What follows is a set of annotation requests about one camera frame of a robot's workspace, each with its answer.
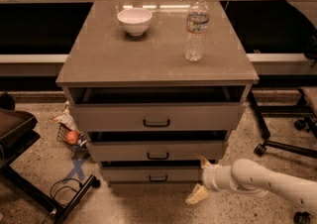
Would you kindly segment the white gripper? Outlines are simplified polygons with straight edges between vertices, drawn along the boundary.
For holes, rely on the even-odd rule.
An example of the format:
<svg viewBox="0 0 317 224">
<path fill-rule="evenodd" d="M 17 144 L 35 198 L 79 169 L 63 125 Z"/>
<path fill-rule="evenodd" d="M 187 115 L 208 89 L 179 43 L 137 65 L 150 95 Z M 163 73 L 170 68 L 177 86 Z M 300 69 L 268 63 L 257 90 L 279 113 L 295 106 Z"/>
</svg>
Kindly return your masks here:
<svg viewBox="0 0 317 224">
<path fill-rule="evenodd" d="M 192 192 L 185 199 L 185 203 L 188 205 L 194 205 L 204 199 L 206 199 L 210 191 L 219 191 L 220 187 L 216 181 L 216 172 L 220 167 L 219 165 L 211 165 L 211 163 L 203 156 L 198 155 L 197 159 L 200 161 L 200 166 L 203 168 L 202 172 L 202 184 L 197 183 Z"/>
</svg>

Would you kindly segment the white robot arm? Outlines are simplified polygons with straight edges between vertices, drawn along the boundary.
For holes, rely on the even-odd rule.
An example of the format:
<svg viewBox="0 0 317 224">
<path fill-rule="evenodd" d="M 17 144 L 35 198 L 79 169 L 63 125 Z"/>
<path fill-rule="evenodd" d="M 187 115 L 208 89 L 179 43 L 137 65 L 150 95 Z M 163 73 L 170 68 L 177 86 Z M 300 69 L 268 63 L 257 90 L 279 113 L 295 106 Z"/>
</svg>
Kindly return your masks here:
<svg viewBox="0 0 317 224">
<path fill-rule="evenodd" d="M 212 191 L 231 190 L 252 196 L 265 196 L 272 192 L 317 215 L 317 182 L 275 172 L 247 159 L 234 161 L 230 166 L 211 164 L 199 156 L 202 183 L 197 183 L 186 198 L 187 204 L 196 204 Z"/>
</svg>

